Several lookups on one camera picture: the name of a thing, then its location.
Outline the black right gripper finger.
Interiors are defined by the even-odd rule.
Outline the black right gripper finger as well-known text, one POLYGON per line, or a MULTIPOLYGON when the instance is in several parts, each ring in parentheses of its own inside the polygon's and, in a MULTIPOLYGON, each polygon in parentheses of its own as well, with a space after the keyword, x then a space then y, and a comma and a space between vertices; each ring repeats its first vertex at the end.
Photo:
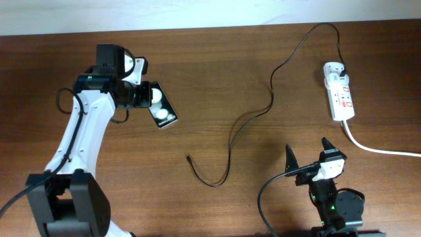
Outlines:
POLYGON ((293 153, 293 150, 289 144, 285 146, 285 154, 286 154, 286 160, 285 160, 286 176, 294 176, 293 172, 299 169, 299 165, 293 153))
POLYGON ((321 161, 347 160, 347 156, 338 150, 326 137, 322 138, 322 146, 324 150, 320 153, 321 161))

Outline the black Galaxy smartphone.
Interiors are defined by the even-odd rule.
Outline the black Galaxy smartphone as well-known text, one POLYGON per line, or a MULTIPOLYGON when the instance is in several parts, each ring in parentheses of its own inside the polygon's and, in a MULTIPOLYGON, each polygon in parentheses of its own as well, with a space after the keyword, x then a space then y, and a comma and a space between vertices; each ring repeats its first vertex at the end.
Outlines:
POLYGON ((177 122, 178 115, 161 88, 161 85, 158 82, 153 82, 151 89, 152 100, 149 112, 158 128, 165 128, 177 122))

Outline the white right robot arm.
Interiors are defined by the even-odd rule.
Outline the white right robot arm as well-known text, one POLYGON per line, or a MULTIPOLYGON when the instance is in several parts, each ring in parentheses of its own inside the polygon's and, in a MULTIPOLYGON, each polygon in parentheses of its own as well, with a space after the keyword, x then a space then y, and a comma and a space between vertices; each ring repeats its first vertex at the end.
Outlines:
POLYGON ((343 174, 347 156, 327 138, 322 138, 319 159, 300 167, 292 148, 287 145, 285 172, 295 177, 296 186, 309 187, 309 197, 316 207, 321 226, 313 227, 313 236, 358 236, 362 226, 365 196, 351 188, 338 189, 334 179, 343 174))

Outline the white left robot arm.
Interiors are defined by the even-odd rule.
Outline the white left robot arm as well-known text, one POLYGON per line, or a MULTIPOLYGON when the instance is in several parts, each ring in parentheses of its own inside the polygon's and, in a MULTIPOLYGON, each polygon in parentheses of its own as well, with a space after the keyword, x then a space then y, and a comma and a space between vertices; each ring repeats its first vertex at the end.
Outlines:
POLYGON ((30 174, 26 194, 42 236, 131 236, 111 219, 111 205, 95 179, 105 130, 116 109, 148 108, 152 89, 142 82, 148 61, 113 44, 97 46, 96 63, 79 75, 70 120, 52 160, 30 174))

